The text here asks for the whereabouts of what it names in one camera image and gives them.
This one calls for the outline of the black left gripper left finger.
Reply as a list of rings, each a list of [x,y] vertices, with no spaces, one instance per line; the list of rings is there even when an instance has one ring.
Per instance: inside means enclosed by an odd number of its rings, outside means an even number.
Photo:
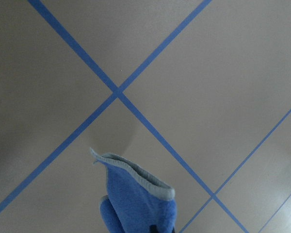
[[[156,225],[150,225],[149,232],[150,233],[157,233],[157,226]]]

